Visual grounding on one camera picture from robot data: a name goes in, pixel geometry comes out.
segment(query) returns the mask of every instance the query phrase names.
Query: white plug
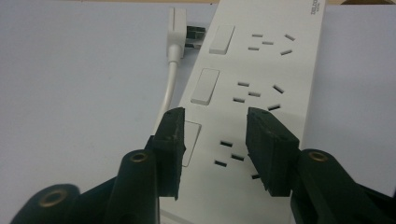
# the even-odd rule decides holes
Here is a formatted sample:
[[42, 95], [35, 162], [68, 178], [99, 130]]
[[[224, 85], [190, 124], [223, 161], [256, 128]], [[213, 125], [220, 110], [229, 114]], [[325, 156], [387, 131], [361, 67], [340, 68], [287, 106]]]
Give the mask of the white plug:
[[187, 34], [187, 15], [185, 8], [169, 8], [169, 23], [167, 36], [168, 62], [180, 63], [184, 54]]

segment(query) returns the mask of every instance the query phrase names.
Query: power cord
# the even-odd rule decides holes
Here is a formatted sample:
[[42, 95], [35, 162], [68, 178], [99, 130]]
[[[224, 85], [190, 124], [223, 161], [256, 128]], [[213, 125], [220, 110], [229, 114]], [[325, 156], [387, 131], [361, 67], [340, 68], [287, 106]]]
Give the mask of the power cord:
[[163, 118], [163, 114], [169, 109], [172, 101], [172, 95], [175, 89], [177, 67], [180, 59], [183, 57], [184, 48], [190, 47], [198, 49], [196, 45], [186, 44], [186, 37], [191, 39], [203, 39], [205, 36], [205, 28], [187, 26], [187, 15], [185, 8], [169, 8], [169, 23], [167, 34], [167, 50], [168, 57], [168, 81], [166, 86], [163, 103], [155, 122], [153, 134], [157, 132], [158, 126]]

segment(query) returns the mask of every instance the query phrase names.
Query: power strip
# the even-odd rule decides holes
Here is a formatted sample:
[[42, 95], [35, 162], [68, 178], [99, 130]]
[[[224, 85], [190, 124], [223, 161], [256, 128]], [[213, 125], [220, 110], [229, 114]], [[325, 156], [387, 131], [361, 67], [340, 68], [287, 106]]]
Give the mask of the power strip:
[[290, 223], [290, 198], [272, 198], [248, 157], [247, 113], [270, 110], [303, 141], [324, 7], [221, 0], [180, 102], [185, 167], [162, 224]]

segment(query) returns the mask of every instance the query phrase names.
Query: white table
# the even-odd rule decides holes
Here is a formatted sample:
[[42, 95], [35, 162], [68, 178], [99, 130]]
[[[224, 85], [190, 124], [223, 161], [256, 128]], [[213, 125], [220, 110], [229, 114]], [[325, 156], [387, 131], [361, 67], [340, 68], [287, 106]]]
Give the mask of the white table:
[[[97, 186], [143, 148], [165, 89], [170, 6], [206, 26], [216, 9], [0, 1], [0, 223], [50, 185]], [[396, 7], [327, 7], [305, 138], [388, 195], [396, 187], [394, 24]], [[186, 52], [172, 106], [195, 58]]]

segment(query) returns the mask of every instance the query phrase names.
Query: white surface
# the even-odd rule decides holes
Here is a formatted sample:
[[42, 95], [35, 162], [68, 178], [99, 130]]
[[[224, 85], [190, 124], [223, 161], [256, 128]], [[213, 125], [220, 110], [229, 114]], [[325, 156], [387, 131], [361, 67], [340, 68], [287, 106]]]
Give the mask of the white surface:
[[209, 53], [212, 54], [226, 54], [228, 46], [230, 45], [231, 37], [233, 36], [233, 25], [220, 25], [216, 31], [215, 37], [210, 44]]
[[[180, 102], [186, 121], [201, 124], [201, 131], [183, 168], [179, 199], [162, 199], [162, 210], [192, 223], [253, 224], [264, 217], [265, 223], [290, 223], [290, 199], [271, 197], [260, 179], [252, 179], [257, 171], [245, 145], [247, 114], [250, 106], [280, 105], [273, 114], [303, 140], [324, 1], [318, 5], [312, 15], [312, 0], [219, 3]], [[218, 55], [213, 49], [227, 51]], [[219, 70], [219, 77], [210, 104], [198, 105], [191, 97], [204, 69]], [[241, 81], [249, 86], [239, 86]]]
[[219, 77], [219, 70], [204, 68], [192, 93], [191, 102], [198, 105], [209, 105], [213, 90]]
[[[146, 144], [166, 85], [169, 6], [186, 7], [191, 25], [210, 22], [216, 7], [0, 1], [0, 223], [47, 186], [85, 191], [108, 180], [124, 154]], [[307, 147], [329, 151], [356, 181], [388, 195], [396, 186], [394, 24], [396, 7], [326, 8], [305, 129]]]

